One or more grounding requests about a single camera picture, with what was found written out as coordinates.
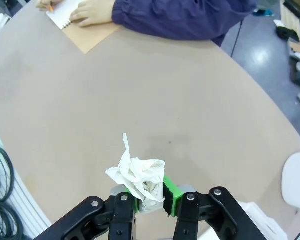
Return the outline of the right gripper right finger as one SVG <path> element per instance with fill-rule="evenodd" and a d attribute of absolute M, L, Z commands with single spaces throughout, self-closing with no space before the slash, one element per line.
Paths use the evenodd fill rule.
<path fill-rule="evenodd" d="M 200 221 L 205 221 L 220 240 L 265 239 L 244 209 L 224 187 L 214 187 L 208 194 L 192 190 L 183 193 L 165 176 L 163 196 L 165 212 L 177 218 L 174 240 L 196 240 Z"/>

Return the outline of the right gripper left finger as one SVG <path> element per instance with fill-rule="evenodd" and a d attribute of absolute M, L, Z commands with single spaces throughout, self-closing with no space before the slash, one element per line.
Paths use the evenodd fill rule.
<path fill-rule="evenodd" d="M 37 240 L 135 240 L 135 197 L 124 185 L 111 189 L 102 200 L 89 196 L 36 237 Z"/>

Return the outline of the person left hand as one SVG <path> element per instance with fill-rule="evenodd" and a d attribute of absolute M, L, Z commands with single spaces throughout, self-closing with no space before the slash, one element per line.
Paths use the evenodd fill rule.
<path fill-rule="evenodd" d="M 81 2 L 69 20 L 79 27 L 111 23 L 115 0 L 87 0 Z"/>

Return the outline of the person right hand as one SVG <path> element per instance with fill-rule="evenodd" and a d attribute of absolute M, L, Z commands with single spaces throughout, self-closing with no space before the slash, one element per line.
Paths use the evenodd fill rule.
<path fill-rule="evenodd" d="M 35 7 L 42 12 L 52 12 L 54 7 L 62 1 L 63 0 L 38 0 Z"/>

